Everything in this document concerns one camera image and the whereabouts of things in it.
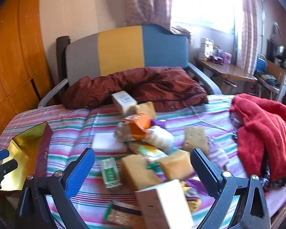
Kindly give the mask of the black rolled mat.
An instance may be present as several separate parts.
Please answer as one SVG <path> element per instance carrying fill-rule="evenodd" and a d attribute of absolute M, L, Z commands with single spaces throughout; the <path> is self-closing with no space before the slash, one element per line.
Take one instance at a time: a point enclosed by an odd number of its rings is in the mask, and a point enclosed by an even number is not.
<path fill-rule="evenodd" d="M 65 51 L 69 44 L 69 36 L 60 36 L 56 39 L 56 58 L 58 65 L 58 77 L 60 82 L 67 78 Z"/>

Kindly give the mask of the purple snack packet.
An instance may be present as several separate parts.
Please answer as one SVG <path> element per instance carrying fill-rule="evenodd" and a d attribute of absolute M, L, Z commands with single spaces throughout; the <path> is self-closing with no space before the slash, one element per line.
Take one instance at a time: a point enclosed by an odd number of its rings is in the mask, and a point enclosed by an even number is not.
<path fill-rule="evenodd" d="M 151 119 L 151 127 L 159 126 L 163 129 L 166 129 L 166 120 L 165 119 Z"/>

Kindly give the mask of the grey yellow blue chair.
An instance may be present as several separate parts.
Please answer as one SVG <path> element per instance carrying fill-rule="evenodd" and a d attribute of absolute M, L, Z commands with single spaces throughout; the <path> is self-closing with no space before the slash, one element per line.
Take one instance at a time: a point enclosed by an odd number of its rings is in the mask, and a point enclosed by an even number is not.
<path fill-rule="evenodd" d="M 189 40 L 158 25 L 128 26 L 70 41 L 65 51 L 67 78 L 59 82 L 38 104 L 47 105 L 80 78 L 95 78 L 141 67 L 182 67 L 196 77 L 211 95 L 220 88 L 189 62 Z"/>

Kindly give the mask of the yellow plush toy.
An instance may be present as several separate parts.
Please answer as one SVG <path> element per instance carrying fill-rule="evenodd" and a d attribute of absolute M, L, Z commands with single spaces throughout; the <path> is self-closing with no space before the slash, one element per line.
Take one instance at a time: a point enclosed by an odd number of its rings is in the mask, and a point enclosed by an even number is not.
<path fill-rule="evenodd" d="M 187 201 L 187 205 L 191 213 L 198 211 L 201 206 L 201 199 L 198 196 L 196 190 L 189 186 L 185 181 L 180 181 L 184 196 Z"/>

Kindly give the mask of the floral curtain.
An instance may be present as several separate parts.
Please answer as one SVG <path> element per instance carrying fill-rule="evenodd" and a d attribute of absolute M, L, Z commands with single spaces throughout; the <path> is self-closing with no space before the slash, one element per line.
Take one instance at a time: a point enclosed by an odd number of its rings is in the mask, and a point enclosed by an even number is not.
<path fill-rule="evenodd" d="M 125 0 L 125 25 L 155 24 L 171 28 L 172 0 Z"/>

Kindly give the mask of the green white small box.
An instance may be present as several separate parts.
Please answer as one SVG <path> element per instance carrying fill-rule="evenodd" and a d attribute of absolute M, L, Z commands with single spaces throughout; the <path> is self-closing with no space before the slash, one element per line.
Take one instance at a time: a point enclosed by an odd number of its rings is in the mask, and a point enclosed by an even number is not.
<path fill-rule="evenodd" d="M 101 163 L 101 173 L 104 185 L 107 189 L 116 188 L 122 185 L 116 161 L 113 157 L 103 159 Z"/>

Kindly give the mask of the white storage boxes on desk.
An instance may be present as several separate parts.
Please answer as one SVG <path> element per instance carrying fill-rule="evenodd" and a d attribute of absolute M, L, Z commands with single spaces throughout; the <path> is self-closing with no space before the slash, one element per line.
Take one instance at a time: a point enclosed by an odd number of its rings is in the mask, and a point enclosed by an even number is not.
<path fill-rule="evenodd" d="M 201 37 L 199 59 L 209 60 L 213 54 L 213 47 L 214 47 L 214 41 L 212 39 Z"/>

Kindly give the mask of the yellow corn snack packet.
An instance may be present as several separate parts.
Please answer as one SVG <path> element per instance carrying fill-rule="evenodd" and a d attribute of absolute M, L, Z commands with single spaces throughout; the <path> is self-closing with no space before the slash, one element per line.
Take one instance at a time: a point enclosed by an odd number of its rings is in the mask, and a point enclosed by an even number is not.
<path fill-rule="evenodd" d="M 128 147 L 134 154 L 142 155 L 149 163 L 158 162 L 159 159 L 168 156 L 162 150 L 144 141 L 129 142 Z"/>

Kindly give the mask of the wooden side desk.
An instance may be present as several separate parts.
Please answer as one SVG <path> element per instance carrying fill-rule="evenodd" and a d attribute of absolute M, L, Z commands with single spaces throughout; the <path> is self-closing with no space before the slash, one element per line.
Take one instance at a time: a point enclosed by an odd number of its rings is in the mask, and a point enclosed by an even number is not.
<path fill-rule="evenodd" d="M 257 79 L 253 74 L 232 64 L 216 64 L 211 61 L 194 58 L 195 65 L 203 69 L 216 83 L 224 95 L 243 93 L 245 88 L 251 87 Z"/>

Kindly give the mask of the large white perfume box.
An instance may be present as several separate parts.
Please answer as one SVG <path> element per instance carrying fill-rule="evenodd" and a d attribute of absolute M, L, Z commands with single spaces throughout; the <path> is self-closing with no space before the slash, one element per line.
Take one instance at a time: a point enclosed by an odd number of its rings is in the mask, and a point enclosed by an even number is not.
<path fill-rule="evenodd" d="M 193 228 L 180 181 L 167 181 L 135 192 L 146 228 L 186 229 Z"/>

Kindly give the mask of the yellow sponge with holes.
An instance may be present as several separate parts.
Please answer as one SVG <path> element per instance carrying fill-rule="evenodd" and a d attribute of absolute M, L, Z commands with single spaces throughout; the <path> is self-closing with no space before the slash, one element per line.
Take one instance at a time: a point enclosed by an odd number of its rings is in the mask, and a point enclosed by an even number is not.
<path fill-rule="evenodd" d="M 185 127 L 185 141 L 183 150 L 191 152 L 193 149 L 200 149 L 205 155 L 208 154 L 208 138 L 202 127 Z"/>

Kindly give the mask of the pink fuzzy sock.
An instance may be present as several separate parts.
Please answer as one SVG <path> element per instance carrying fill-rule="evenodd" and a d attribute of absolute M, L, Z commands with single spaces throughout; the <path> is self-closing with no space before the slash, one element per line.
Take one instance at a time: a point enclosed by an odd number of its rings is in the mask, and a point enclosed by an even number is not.
<path fill-rule="evenodd" d="M 214 137 L 207 136 L 207 139 L 209 147 L 207 158 L 222 171 L 227 170 L 227 164 L 229 163 L 228 155 L 223 148 L 215 142 Z"/>

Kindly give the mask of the red fleece blanket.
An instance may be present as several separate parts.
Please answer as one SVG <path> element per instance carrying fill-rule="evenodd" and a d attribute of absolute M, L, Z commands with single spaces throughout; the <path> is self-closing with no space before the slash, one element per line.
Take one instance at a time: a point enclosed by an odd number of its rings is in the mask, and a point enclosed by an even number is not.
<path fill-rule="evenodd" d="M 248 94 L 233 97 L 230 114 L 240 120 L 238 157 L 247 175 L 260 175 L 268 157 L 270 180 L 286 177 L 286 106 Z"/>

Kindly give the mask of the orange snack bag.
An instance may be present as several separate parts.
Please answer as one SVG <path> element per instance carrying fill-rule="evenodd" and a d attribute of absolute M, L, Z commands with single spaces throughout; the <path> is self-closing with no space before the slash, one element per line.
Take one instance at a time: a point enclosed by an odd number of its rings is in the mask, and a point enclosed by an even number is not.
<path fill-rule="evenodd" d="M 138 141 L 146 138 L 150 126 L 151 118 L 145 113 L 129 115 L 118 123 L 114 136 L 122 142 Z"/>

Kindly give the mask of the gold tin box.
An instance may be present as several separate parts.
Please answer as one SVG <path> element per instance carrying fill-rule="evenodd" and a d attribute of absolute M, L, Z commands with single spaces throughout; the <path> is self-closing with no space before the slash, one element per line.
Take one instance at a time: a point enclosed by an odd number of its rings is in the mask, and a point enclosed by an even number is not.
<path fill-rule="evenodd" d="M 47 122 L 40 123 L 14 136 L 7 150 L 10 155 L 3 160 L 16 160 L 18 167 L 4 176 L 1 191 L 16 191 L 23 188 L 26 177 L 33 174 L 45 177 L 47 173 L 47 156 L 53 131 Z"/>

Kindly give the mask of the wooden wardrobe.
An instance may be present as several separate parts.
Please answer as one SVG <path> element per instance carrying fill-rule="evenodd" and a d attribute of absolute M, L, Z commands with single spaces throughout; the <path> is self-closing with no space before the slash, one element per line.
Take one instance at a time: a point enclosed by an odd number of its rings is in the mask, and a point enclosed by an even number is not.
<path fill-rule="evenodd" d="M 0 135 L 12 118 L 35 109 L 53 87 L 40 26 L 40 0 L 0 8 Z"/>

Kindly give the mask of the maroon jacket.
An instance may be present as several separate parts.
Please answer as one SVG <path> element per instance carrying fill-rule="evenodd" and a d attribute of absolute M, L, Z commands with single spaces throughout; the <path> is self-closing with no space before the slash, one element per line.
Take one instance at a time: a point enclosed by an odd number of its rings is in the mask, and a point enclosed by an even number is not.
<path fill-rule="evenodd" d="M 95 79 L 85 76 L 64 93 L 67 109 L 96 109 L 125 91 L 138 103 L 153 102 L 156 112 L 170 112 L 208 103 L 207 92 L 181 67 L 144 67 Z"/>

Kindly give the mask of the white carton box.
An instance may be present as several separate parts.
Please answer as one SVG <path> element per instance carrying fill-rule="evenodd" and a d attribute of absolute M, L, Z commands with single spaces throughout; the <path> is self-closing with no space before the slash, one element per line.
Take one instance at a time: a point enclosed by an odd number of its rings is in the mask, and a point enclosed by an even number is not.
<path fill-rule="evenodd" d="M 122 116 L 128 116 L 135 113 L 137 101 L 124 90 L 112 94 L 112 101 Z"/>

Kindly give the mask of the cardboard box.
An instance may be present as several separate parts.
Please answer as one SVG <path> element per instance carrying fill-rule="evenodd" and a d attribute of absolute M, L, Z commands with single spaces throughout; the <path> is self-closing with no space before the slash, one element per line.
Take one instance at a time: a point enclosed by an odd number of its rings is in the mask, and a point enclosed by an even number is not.
<path fill-rule="evenodd" d="M 269 60 L 267 60 L 265 71 L 273 75 L 277 79 L 278 83 L 282 84 L 282 82 L 284 81 L 284 77 L 285 77 L 284 69 L 275 65 L 273 62 Z"/>

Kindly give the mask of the cracker packet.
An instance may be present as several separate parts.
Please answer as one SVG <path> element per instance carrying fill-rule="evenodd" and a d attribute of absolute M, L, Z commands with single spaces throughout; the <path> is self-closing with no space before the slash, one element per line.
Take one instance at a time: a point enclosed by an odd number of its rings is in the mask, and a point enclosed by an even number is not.
<path fill-rule="evenodd" d="M 140 208 L 119 201 L 111 201 L 109 203 L 104 221 L 130 228 L 146 228 Z"/>

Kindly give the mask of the white sock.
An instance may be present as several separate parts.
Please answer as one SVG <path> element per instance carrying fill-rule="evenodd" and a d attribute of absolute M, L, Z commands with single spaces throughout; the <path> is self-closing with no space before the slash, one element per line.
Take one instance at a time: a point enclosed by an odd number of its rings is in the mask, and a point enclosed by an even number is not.
<path fill-rule="evenodd" d="M 169 153 L 174 145 L 174 137 L 166 129 L 160 126 L 152 126 L 147 129 L 145 142 L 157 147 L 165 153 Z"/>

